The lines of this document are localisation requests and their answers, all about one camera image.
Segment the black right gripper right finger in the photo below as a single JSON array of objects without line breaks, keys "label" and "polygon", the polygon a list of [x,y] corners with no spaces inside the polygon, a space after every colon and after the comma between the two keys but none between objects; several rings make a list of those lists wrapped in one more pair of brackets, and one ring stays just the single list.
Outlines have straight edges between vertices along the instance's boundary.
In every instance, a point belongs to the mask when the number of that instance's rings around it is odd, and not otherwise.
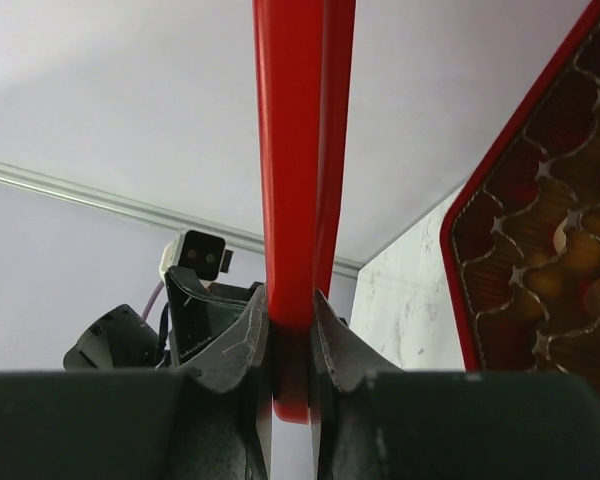
[{"label": "black right gripper right finger", "polygon": [[554,373],[404,371],[313,299],[320,479],[600,479],[600,400]]}]

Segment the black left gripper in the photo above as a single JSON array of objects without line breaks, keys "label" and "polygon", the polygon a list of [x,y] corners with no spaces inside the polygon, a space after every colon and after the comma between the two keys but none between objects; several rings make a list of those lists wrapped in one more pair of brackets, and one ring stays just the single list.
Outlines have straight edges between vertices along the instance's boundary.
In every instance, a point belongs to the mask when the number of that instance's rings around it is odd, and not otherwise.
[{"label": "black left gripper", "polygon": [[186,363],[241,316],[255,291],[212,282],[203,286],[194,270],[170,267],[165,274],[167,302],[153,329],[122,304],[90,325],[63,357],[66,370],[168,368]]}]

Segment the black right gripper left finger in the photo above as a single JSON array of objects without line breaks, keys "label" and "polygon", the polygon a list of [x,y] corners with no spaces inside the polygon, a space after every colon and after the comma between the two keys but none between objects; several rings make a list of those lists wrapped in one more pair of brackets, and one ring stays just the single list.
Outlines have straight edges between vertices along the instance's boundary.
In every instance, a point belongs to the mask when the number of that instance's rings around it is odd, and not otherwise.
[{"label": "black right gripper left finger", "polygon": [[174,369],[0,373],[0,479],[266,479],[266,293]]}]

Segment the red box lid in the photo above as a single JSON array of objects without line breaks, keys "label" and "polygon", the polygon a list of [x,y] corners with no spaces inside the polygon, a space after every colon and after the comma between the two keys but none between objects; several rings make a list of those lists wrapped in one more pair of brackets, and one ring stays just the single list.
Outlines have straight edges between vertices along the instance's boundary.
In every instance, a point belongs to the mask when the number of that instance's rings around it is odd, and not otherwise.
[{"label": "red box lid", "polygon": [[274,411],[309,419],[315,292],[333,275],[356,4],[253,4]]}]

